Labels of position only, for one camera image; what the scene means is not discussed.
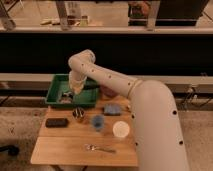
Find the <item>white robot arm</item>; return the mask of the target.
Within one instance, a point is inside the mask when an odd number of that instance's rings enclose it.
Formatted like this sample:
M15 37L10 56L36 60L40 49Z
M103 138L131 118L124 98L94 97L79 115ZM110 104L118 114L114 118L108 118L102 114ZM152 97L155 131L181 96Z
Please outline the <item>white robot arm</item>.
M98 66L90 50L71 56L68 65L74 93L91 78L130 100L139 171L190 171L176 102L164 83Z

